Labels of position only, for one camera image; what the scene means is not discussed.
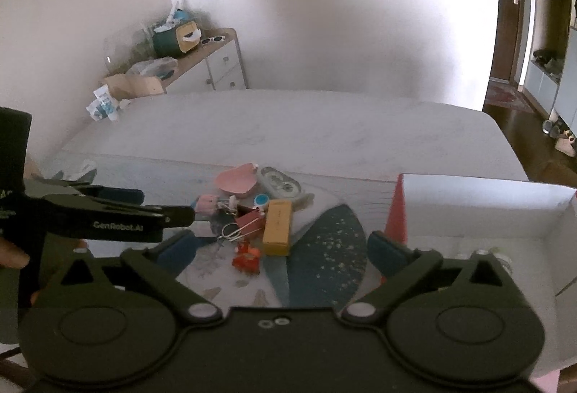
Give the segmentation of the person's left hand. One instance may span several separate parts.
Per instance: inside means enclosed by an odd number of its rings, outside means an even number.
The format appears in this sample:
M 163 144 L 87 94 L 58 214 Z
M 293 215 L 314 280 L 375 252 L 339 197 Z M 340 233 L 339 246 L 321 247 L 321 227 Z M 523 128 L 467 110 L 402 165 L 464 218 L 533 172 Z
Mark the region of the person's left hand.
M 26 155 L 25 172 L 23 173 L 26 178 L 32 178 L 34 174 L 39 175 L 40 170 L 36 162 Z M 45 217 L 45 211 L 39 209 L 37 206 L 32 207 L 34 214 L 30 214 L 30 217 L 37 221 L 40 229 L 46 232 L 45 224 L 41 223 L 41 220 Z M 1 239 L 1 266 L 9 269 L 22 269 L 26 267 L 29 263 L 29 256 L 16 244 L 8 242 L 6 239 Z

